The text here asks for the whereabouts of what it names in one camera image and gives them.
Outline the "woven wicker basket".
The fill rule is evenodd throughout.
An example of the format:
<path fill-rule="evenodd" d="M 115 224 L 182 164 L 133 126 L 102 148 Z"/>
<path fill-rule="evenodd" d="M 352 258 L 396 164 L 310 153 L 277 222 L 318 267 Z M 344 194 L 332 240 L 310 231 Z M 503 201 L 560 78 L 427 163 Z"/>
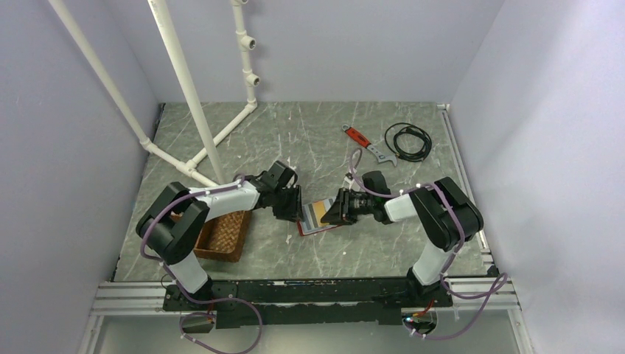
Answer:
<path fill-rule="evenodd" d="M 174 222 L 173 244 L 167 247 L 167 264 L 179 263 L 190 254 L 205 260 L 239 261 L 252 212 L 230 212 L 210 220 L 207 215 L 206 210 L 197 208 L 170 214 Z"/>

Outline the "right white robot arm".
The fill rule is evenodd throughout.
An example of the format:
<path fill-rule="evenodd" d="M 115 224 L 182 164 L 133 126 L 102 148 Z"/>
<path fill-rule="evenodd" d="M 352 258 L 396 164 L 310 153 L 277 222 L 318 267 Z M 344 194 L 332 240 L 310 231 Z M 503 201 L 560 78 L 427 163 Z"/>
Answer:
<path fill-rule="evenodd" d="M 363 175 L 364 190 L 340 188 L 337 198 L 321 217 L 333 226 L 352 225 L 361 215 L 372 215 L 385 225 L 418 218 L 427 235 L 419 259 L 407 272 L 406 296 L 415 306 L 430 301 L 450 267 L 450 257 L 483 229 L 483 216 L 476 205 L 450 178 L 417 187 L 392 198 L 380 171 Z"/>

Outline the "gold credit card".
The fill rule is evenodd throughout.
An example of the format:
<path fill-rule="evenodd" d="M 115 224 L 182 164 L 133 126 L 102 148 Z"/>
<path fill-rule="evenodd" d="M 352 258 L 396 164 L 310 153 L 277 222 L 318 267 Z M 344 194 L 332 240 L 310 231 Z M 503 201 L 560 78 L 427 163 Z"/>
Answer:
<path fill-rule="evenodd" d="M 329 226 L 329 223 L 323 222 L 322 218 L 330 210 L 333 202 L 333 198 L 326 198 L 324 200 L 311 203 L 312 221 L 315 227 Z"/>

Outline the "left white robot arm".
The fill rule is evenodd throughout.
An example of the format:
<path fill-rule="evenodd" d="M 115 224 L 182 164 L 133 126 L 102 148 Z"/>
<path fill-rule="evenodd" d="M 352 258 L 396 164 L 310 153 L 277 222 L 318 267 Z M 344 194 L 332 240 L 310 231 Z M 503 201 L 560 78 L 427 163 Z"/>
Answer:
<path fill-rule="evenodd" d="M 302 217 L 301 188 L 294 169 L 276 161 L 259 175 L 237 176 L 216 187 L 166 186 L 136 225 L 141 256 L 155 260 L 173 277 L 192 309 L 212 299 L 212 279 L 194 253 L 205 223 L 232 212 L 270 207 L 276 219 L 297 222 Z"/>

